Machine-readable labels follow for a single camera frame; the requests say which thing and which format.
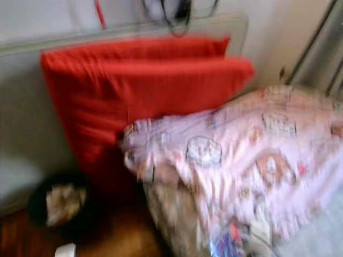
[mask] red cord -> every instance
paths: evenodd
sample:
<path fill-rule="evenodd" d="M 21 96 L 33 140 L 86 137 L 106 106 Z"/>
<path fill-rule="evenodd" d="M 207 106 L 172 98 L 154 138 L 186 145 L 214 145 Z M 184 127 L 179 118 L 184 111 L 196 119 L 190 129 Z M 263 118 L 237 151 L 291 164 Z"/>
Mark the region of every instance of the red cord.
<path fill-rule="evenodd" d="M 106 21 L 105 21 L 105 18 L 103 17 L 103 14 L 102 14 L 100 0 L 94 0 L 94 5 L 95 5 L 96 12 L 98 13 L 98 17 L 99 17 L 101 27 L 102 27 L 102 29 L 106 29 Z"/>

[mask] pink comforter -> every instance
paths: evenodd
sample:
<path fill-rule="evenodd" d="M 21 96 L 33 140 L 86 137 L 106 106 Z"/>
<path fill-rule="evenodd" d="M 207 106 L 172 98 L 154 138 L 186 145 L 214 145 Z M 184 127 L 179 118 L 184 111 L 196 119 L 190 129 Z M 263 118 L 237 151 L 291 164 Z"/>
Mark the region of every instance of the pink comforter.
<path fill-rule="evenodd" d="M 122 148 L 138 179 L 189 189 L 207 235 L 235 216 L 287 240 L 342 183 L 342 137 L 341 103 L 272 86 L 219 110 L 139 120 Z"/>

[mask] cable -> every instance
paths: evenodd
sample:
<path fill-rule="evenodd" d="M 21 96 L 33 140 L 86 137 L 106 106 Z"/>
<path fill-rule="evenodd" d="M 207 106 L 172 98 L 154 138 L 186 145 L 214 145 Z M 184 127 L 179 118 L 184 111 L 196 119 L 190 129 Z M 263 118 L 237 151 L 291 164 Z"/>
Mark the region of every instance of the cable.
<path fill-rule="evenodd" d="M 187 34 L 187 32 L 189 30 L 190 19 L 191 19 L 191 4 L 192 4 L 192 1 L 191 0 L 184 0 L 184 1 L 185 1 L 186 8 L 187 8 L 187 15 L 186 15 L 186 21 L 185 21 L 185 29 L 184 29 L 183 32 L 177 33 L 175 31 L 175 25 L 169 20 L 169 18 L 167 16 L 166 7 L 165 7 L 165 0 L 160 0 L 164 19 L 165 19 L 165 21 L 166 21 L 166 23 L 168 25 L 169 31 L 175 37 L 183 37 L 185 34 Z"/>
<path fill-rule="evenodd" d="M 175 37 L 182 37 L 184 36 L 188 30 L 189 30 L 189 26 L 190 26 L 190 18 L 191 18 L 191 9 L 192 9 L 192 0 L 180 0 L 179 2 L 179 6 L 178 6 L 178 11 L 180 11 L 181 9 L 181 4 L 184 4 L 184 10 L 187 12 L 185 16 L 180 16 L 180 18 L 185 18 L 185 29 L 183 32 L 181 33 L 177 33 L 175 31 L 175 25 L 173 24 L 173 22 L 168 18 L 168 15 L 167 15 L 167 11 L 166 11 L 166 7 L 165 7 L 165 1 L 166 0 L 160 0 L 160 4 L 161 4 L 161 8 L 162 8 L 162 12 L 163 12 L 163 19 L 164 19 L 164 22 L 167 23 L 167 26 L 169 28 L 169 31 L 175 36 Z M 150 21 L 152 21 L 153 23 L 155 24 L 161 24 L 161 22 L 159 21 L 156 21 L 154 18 L 152 18 L 151 14 L 150 14 L 150 10 L 149 10 L 149 7 L 147 6 L 146 4 L 146 1 L 145 0 L 141 0 L 141 3 L 142 3 L 142 7 L 146 13 L 146 16 L 149 18 Z M 219 0 L 214 0 L 214 3 L 212 5 L 212 8 L 211 8 L 211 12 L 209 13 L 208 17 L 212 16 L 214 14 L 214 12 L 216 11 L 217 7 L 218 7 L 218 3 L 219 3 Z"/>
<path fill-rule="evenodd" d="M 94 0 L 94 5 L 95 5 L 96 12 L 98 14 L 101 27 L 102 29 L 106 29 L 106 21 L 105 21 L 105 18 L 103 17 L 100 0 Z"/>

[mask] red cushion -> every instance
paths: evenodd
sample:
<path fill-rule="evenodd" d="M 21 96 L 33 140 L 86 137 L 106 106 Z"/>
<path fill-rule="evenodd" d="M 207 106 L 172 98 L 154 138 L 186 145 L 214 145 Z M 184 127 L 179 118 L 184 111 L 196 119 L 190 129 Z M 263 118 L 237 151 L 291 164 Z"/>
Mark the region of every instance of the red cushion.
<path fill-rule="evenodd" d="M 103 59 L 99 49 L 105 51 L 101 45 L 91 51 L 99 58 L 89 58 L 84 51 L 83 57 L 68 56 L 77 49 L 48 52 L 41 63 L 76 158 L 107 195 L 132 191 L 132 177 L 124 171 L 116 147 L 125 126 L 139 118 L 216 108 L 253 75 L 251 63 L 243 59 L 118 62 Z"/>
<path fill-rule="evenodd" d="M 206 37 L 166 37 L 131 41 L 115 41 L 54 51 L 55 57 L 86 60 L 165 60 L 223 57 L 230 38 L 213 40 Z"/>

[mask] black bowl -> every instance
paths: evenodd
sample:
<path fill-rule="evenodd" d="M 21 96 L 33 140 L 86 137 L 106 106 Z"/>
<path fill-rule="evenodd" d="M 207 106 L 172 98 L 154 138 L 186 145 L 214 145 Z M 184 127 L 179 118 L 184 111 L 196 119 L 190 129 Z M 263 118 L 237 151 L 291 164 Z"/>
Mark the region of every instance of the black bowl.
<path fill-rule="evenodd" d="M 46 196 L 53 186 L 72 184 L 75 188 L 86 190 L 86 200 L 79 212 L 69 221 L 58 226 L 46 225 L 48 213 Z M 90 228 L 94 218 L 94 201 L 87 178 L 81 172 L 61 172 L 44 180 L 33 192 L 28 202 L 28 214 L 31 222 L 37 227 L 57 232 L 68 238 L 82 235 Z"/>

